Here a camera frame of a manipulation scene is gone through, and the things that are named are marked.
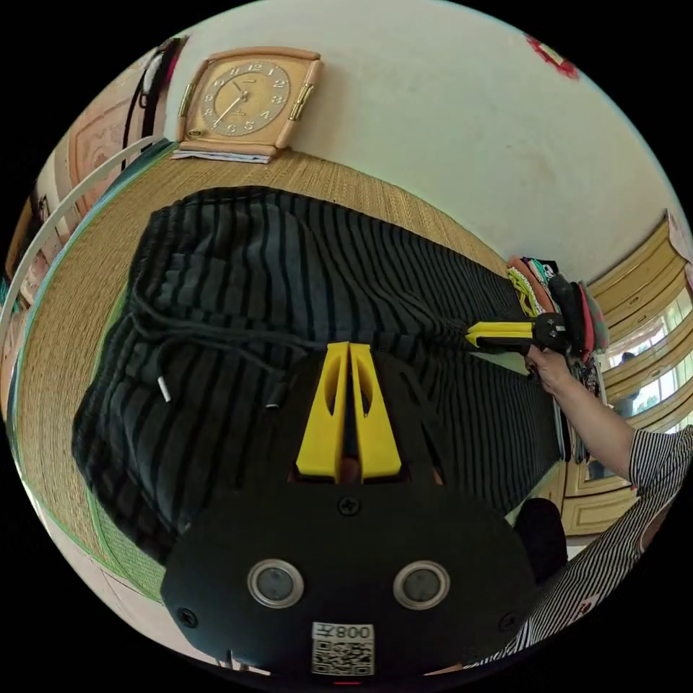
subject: clock face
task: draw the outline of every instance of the clock face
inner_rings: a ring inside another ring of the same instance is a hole
[[[286,108],[290,90],[289,76],[279,65],[264,60],[243,62],[205,85],[201,116],[218,135],[249,135]]]

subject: hand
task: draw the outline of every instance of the hand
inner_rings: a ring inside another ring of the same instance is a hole
[[[539,373],[542,387],[554,397],[572,381],[565,357],[550,349],[542,352],[536,346],[530,346],[529,353],[525,356],[525,365],[528,370],[536,370]]]

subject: black device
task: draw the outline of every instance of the black device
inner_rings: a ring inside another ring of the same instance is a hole
[[[336,483],[347,407],[351,485]],[[519,535],[459,492],[435,412],[388,354],[343,343],[302,360],[247,460],[161,587],[187,640],[220,661],[312,684],[407,679],[496,653],[539,598]]]

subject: paper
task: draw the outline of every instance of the paper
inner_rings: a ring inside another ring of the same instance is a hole
[[[224,154],[222,152],[195,152],[189,149],[177,149],[171,155],[172,159],[209,159],[211,161],[244,161],[248,163],[266,164],[270,157],[261,154]]]

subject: striped shirt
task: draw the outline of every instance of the striped shirt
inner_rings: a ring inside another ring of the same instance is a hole
[[[606,599],[642,556],[645,530],[681,489],[692,458],[693,426],[676,434],[636,431],[630,462],[635,505],[569,562],[505,649],[464,668],[536,645]]]

